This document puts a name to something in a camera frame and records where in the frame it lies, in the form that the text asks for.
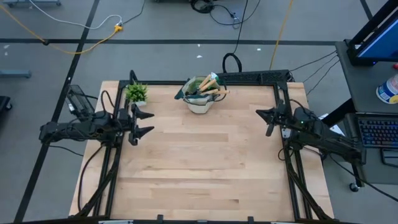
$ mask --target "gray floor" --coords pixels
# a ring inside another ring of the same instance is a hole
[[[63,1],[62,7],[44,6],[51,15],[69,21],[85,23],[94,0]],[[386,0],[367,0],[375,13]],[[244,1],[220,1],[238,16]],[[257,1],[250,0],[248,12]],[[110,14],[128,18],[139,12],[142,0],[101,0],[93,25]],[[244,40],[276,40],[288,0],[262,0],[259,9],[243,27]],[[11,9],[26,26],[42,37],[51,39],[79,39],[83,28],[59,24],[29,7]],[[224,11],[215,17],[229,22]],[[359,0],[296,0],[286,23],[282,40],[342,40],[350,38],[366,23],[367,18]],[[89,39],[101,39],[113,31],[117,19],[102,28],[91,30]],[[196,13],[183,0],[147,0],[144,13],[125,26],[115,39],[235,39],[238,31],[215,24],[208,15]],[[30,34],[0,12],[0,39],[31,38]],[[77,44],[59,44],[74,51]],[[127,79],[130,69],[143,80],[182,80],[193,75],[220,72],[225,53],[234,49],[227,44],[104,44],[82,55],[72,83],[79,84],[91,95],[97,95],[103,80]],[[245,71],[267,70],[273,45],[239,45],[237,55]],[[295,68],[334,51],[333,46],[281,45],[275,56],[273,69]],[[73,56],[65,55],[42,44],[0,44],[0,68],[30,69],[31,79],[0,80],[0,95],[12,97],[13,110],[1,123],[0,129],[0,223],[11,222],[16,214],[34,162],[40,150],[40,125],[49,121],[55,109],[62,85]],[[294,71],[298,82],[305,80],[322,63]],[[305,83],[309,91],[329,66],[325,66]],[[228,70],[236,65],[228,61]],[[329,113],[349,98],[348,88],[339,64],[308,96],[312,110]],[[66,107],[60,121],[72,116]],[[71,141],[55,145],[67,146],[83,153],[85,144]],[[68,215],[76,185],[81,158],[59,149],[50,149],[25,216],[27,220],[62,218]],[[354,194],[347,188],[353,181],[333,161],[325,162],[325,175],[336,218],[359,223],[398,223],[398,204],[366,187]],[[398,196],[398,187],[378,185]]]

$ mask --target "computer keyboard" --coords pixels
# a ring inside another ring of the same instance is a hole
[[[243,84],[265,84],[269,82],[290,82],[291,76],[288,70],[273,70],[260,72],[236,72],[236,73],[219,73],[217,74],[226,84],[243,83]]]
[[[398,148],[398,117],[363,116],[358,125],[365,147]]]

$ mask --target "electrical plug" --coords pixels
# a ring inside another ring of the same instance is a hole
[[[123,30],[122,26],[115,25],[115,27],[114,27],[114,31],[115,32],[119,32],[119,31],[122,31],[122,30]]]

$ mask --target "white cable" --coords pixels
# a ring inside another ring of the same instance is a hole
[[[98,28],[100,28],[110,17],[114,17],[114,16],[117,16],[117,17],[120,18],[120,20],[119,20],[119,22],[118,22],[119,25],[121,25],[121,24],[123,23],[123,22],[122,22],[122,17],[121,17],[121,16],[119,16],[119,15],[110,15],[110,16],[108,16],[98,27],[94,27],[94,28],[92,28],[92,27],[87,27],[87,26],[85,26],[85,25],[83,25],[83,24],[79,24],[79,23],[75,23],[75,22],[62,21],[62,20],[60,20],[60,19],[56,19],[56,18],[54,18],[54,17],[48,15],[45,11],[43,11],[43,10],[42,10],[41,8],[39,8],[38,6],[36,6],[36,4],[34,4],[32,0],[29,0],[29,1],[30,1],[30,3],[32,3],[32,5],[35,6],[40,12],[43,12],[46,16],[48,16],[49,18],[51,18],[51,19],[53,19],[53,20],[55,20],[55,21],[63,22],[63,23],[66,23],[66,24],[78,25],[78,26],[82,26],[82,27],[87,28],[87,29],[98,29]]]

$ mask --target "yellow cable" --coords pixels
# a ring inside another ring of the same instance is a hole
[[[284,19],[284,22],[282,23],[282,27],[280,28],[280,31],[279,31],[278,40],[276,41],[276,44],[275,44],[275,49],[274,49],[274,53],[272,54],[271,64],[269,65],[269,70],[271,70],[272,64],[274,63],[274,57],[275,57],[275,54],[276,54],[276,49],[278,48],[280,38],[282,38],[282,33],[284,31],[285,24],[286,24],[287,18],[289,16],[290,10],[292,9],[292,5],[293,5],[293,0],[290,0],[289,8],[286,11],[285,19]]]
[[[118,31],[116,31],[116,29],[115,29],[115,31],[113,31],[113,33],[112,33],[109,37],[107,37],[107,38],[105,38],[105,39],[99,41],[98,43],[96,43],[95,45],[93,45],[92,47],[90,47],[89,49],[83,50],[83,51],[81,51],[81,52],[69,52],[69,51],[66,51],[66,50],[62,50],[61,48],[59,48],[59,47],[57,47],[57,46],[55,46],[55,45],[51,45],[51,44],[50,44],[49,46],[51,46],[51,47],[53,47],[53,48],[55,48],[55,49],[57,49],[57,50],[59,50],[59,51],[65,53],[65,54],[72,54],[72,55],[84,54],[84,53],[87,53],[87,52],[93,50],[98,44],[100,44],[100,43],[102,43],[102,42],[105,42],[105,41],[109,40],[109,39],[112,38],[117,32],[118,32]]]
[[[34,37],[36,37],[37,39],[39,39],[41,42],[45,42],[45,40],[44,40],[43,38],[41,38],[39,35],[35,34],[35,32],[31,31],[28,27],[26,27],[23,23],[21,23],[21,22],[20,22],[16,17],[14,17],[4,6],[0,5],[0,9],[2,9],[4,12],[6,12],[6,14],[7,14],[9,17],[11,17],[11,19],[13,19],[14,21],[16,21],[22,28],[24,28],[25,30],[27,30],[27,31],[28,31],[30,34],[32,34]],[[84,54],[84,53],[87,53],[87,52],[93,50],[93,49],[94,49],[97,45],[99,45],[100,43],[103,43],[103,42],[109,40],[109,39],[112,38],[117,32],[122,31],[122,30],[123,30],[123,28],[122,28],[121,26],[115,26],[115,27],[114,27],[113,33],[112,33],[109,37],[107,37],[107,38],[105,38],[105,39],[99,41],[98,43],[96,43],[95,45],[93,45],[92,47],[90,47],[89,49],[83,50],[83,51],[81,51],[81,52],[69,52],[69,51],[66,51],[66,50],[61,49],[60,47],[57,47],[56,45],[52,45],[52,44],[49,44],[49,46],[51,46],[51,47],[53,47],[53,48],[55,48],[55,49],[57,49],[57,50],[59,50],[59,51],[65,53],[65,54],[72,54],[72,55]]]

